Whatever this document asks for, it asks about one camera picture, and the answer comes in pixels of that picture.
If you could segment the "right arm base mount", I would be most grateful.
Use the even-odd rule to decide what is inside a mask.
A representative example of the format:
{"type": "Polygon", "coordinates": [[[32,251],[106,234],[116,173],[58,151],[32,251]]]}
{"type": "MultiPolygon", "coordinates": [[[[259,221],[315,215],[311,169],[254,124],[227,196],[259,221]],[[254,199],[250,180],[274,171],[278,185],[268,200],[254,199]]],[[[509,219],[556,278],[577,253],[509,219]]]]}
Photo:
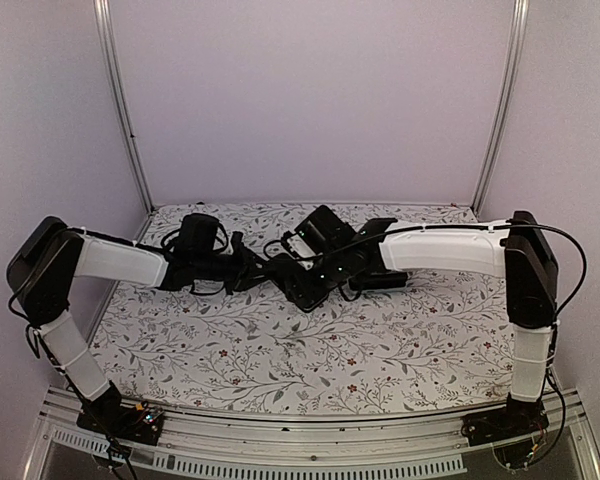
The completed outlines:
{"type": "Polygon", "coordinates": [[[541,400],[521,402],[508,398],[504,407],[465,415],[460,432],[470,446],[477,446],[540,432],[548,426],[541,400]]]}

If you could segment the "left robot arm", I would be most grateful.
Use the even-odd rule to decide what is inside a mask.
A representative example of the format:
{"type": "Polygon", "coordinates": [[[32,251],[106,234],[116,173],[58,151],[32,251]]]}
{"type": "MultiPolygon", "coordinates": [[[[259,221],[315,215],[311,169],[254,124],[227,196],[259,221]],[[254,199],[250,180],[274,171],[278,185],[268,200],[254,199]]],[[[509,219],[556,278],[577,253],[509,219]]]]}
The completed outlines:
{"type": "Polygon", "coordinates": [[[31,233],[6,268],[9,309],[40,336],[79,396],[92,402],[91,419],[108,434],[128,426],[128,412],[111,397],[109,380],[92,356],[70,306],[79,279],[127,283],[159,291],[194,289],[216,282],[231,294],[248,288],[263,265],[218,219],[191,214],[158,245],[70,227],[48,216],[31,233]]]}

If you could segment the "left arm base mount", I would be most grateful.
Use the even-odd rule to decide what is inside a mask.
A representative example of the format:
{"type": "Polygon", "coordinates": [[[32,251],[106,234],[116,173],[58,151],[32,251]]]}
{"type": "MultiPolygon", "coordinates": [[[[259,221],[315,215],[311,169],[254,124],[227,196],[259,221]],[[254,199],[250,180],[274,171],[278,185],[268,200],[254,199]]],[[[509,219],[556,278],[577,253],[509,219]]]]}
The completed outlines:
{"type": "Polygon", "coordinates": [[[76,424],[116,439],[156,446],[164,425],[164,410],[147,402],[134,406],[122,405],[117,400],[88,402],[76,424]]]}

